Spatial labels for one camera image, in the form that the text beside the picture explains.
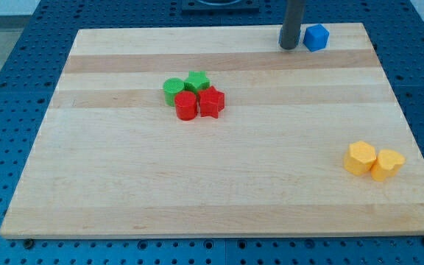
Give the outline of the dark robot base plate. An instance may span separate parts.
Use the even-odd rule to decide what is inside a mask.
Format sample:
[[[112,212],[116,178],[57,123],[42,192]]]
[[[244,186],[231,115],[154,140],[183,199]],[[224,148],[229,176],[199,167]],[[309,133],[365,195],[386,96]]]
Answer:
[[[181,12],[190,14],[199,13],[227,13],[251,11],[258,12],[259,0],[180,0]]]

